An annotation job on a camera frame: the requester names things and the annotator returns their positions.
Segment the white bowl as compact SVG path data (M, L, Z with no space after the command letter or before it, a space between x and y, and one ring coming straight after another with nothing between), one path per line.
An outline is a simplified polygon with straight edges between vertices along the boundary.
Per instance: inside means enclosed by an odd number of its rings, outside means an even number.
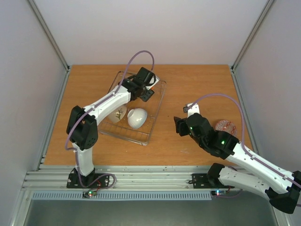
M153 77L150 81L150 85L148 86L148 90L153 90L159 82L160 78L158 76Z
M127 121L131 128L140 128L147 119L147 112L142 108L131 109L127 114Z

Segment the chrome wire dish rack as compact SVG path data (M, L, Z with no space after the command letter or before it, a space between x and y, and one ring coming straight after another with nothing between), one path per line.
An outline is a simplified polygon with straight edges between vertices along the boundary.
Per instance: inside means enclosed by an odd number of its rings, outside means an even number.
M157 79L151 88L153 96L147 102L140 98L124 104L110 113L98 126L106 134L140 145L147 145L166 90L166 82Z

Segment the floral cream bowl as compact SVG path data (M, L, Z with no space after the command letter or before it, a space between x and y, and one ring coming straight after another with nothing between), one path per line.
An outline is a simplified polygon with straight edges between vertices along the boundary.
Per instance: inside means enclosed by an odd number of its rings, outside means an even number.
M107 118L112 122L112 123L118 123L119 121L121 121L124 116L127 113L127 106L126 105L121 105L118 108L116 108L115 110L113 110L108 116Z

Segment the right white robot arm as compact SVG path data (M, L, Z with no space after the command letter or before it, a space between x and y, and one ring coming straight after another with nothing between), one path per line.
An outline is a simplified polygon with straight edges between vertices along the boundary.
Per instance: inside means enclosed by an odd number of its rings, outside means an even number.
M290 172L257 155L238 138L215 130L198 113L187 118L174 117L176 133L190 136L197 145L214 157L243 167L249 173L239 173L215 163L207 173L211 186L233 186L264 197L276 209L293 214L301 193L300 171Z

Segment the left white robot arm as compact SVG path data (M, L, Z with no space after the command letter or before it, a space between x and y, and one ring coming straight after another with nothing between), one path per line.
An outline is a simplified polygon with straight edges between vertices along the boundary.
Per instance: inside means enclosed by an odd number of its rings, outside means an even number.
M65 144L65 148L76 153L76 166L80 173L78 182L83 187L90 187L95 181L91 173L94 170L92 149L98 140L100 122L113 110L138 98L147 102L154 94L152 88L160 81L158 76L144 67L137 74L127 78L125 75L117 86L99 100L83 108L77 105L71 110L66 132L72 147Z

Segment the red patterned small dish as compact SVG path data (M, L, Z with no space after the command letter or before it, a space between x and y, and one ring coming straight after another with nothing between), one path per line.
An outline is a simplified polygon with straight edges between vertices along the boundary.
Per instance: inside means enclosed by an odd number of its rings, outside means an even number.
M228 132L229 134L233 135L233 136L237 136L237 126L228 121L228 120L220 120L216 123L215 125L215 129L219 130L219 131L225 131Z

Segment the right controller board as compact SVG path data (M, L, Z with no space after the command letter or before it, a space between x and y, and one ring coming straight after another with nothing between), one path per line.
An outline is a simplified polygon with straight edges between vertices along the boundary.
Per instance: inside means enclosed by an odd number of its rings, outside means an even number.
M225 196L229 193L229 190L213 190L211 191L212 196Z

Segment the controller board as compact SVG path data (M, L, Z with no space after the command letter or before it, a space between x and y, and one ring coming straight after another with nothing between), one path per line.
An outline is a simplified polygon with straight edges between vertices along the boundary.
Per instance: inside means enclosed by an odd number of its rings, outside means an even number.
M97 191L96 190L87 191L87 192L83 192L82 193L82 198L92 198L92 197L94 197L96 195L97 195Z
M211 191L212 196L225 196L229 193L229 190L213 190Z

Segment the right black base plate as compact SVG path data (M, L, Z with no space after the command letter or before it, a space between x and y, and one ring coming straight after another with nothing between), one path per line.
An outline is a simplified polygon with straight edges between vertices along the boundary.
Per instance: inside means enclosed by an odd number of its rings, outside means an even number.
M218 180L216 182L210 182L207 178L206 173L193 173L191 175L191 180L188 182L189 184L193 185L194 189L228 189L229 186L223 185Z

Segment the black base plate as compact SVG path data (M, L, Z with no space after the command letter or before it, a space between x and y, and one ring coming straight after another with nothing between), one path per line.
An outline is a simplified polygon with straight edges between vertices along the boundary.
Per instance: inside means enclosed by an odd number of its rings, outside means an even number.
M83 176L74 168L68 175L66 187L69 189L107 188L109 177L108 174L96 173L95 169L87 176Z
M223 185L218 180L216 182L210 182L207 178L206 173L193 173L191 175L191 180L188 182L189 184L193 185L194 189L228 189L229 186Z

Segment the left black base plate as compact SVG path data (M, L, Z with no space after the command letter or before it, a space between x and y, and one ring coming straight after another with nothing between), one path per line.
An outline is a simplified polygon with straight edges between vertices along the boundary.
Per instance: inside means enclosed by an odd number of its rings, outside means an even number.
M66 187L69 189L107 188L109 177L108 174L96 173L95 169L87 176L83 176L74 168L68 175Z

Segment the left aluminium frame post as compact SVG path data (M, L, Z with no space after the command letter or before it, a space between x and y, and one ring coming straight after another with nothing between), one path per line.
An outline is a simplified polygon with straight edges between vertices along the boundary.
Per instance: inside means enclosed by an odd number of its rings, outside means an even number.
M70 66L68 65L67 61L65 60L65 57L63 56L56 40L53 37L52 32L50 31L38 5L36 4L36 2L34 0L27 0L27 3L29 4L31 10L33 11L35 17L37 18L42 30L44 31L47 39L49 40L52 48L54 49L56 55L58 56L61 64L63 65L64 69L68 72Z

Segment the aluminium frame post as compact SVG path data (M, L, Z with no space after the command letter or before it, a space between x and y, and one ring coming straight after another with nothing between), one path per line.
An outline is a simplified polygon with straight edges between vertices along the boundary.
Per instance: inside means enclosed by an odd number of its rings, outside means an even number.
M65 57L63 56L56 40L53 37L52 32L50 31L38 5L36 4L36 2L34 0L27 0L27 3L29 4L31 10L33 11L35 17L37 18L42 30L44 31L47 39L49 40L52 48L54 49L56 55L58 56L61 64L63 65L64 69L68 72L70 66L68 65L67 61L65 60Z
M234 73L241 62L243 56L247 52L249 46L251 45L253 39L255 38L256 34L258 33L260 27L264 23L266 17L268 16L269 12L271 11L273 5L275 4L276 0L267 0L263 9L261 10L258 18L255 21L255 24L253 25L247 39L245 40L241 50L239 51L239 54L237 55L233 65L230 67L231 72Z

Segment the aluminium mounting rail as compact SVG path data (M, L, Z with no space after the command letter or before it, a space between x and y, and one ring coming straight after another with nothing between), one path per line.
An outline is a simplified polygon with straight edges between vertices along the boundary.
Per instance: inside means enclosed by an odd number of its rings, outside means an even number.
M73 166L44 165L28 171L23 190L66 190ZM193 173L207 173L210 166L95 166L97 173L111 173L117 178L111 191L185 191Z

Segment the right aluminium frame post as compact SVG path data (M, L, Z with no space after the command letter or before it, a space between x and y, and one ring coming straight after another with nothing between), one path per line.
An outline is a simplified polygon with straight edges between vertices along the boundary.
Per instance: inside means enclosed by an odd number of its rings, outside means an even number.
M267 0L263 9L261 10L258 18L255 21L255 24L253 25L247 39L245 40L241 50L239 51L239 54L237 55L233 65L230 67L231 72L234 73L241 62L243 56L247 52L249 46L251 45L253 39L255 38L256 34L258 33L260 27L264 23L266 17L268 16L269 12L271 11L273 5L275 4L276 0Z

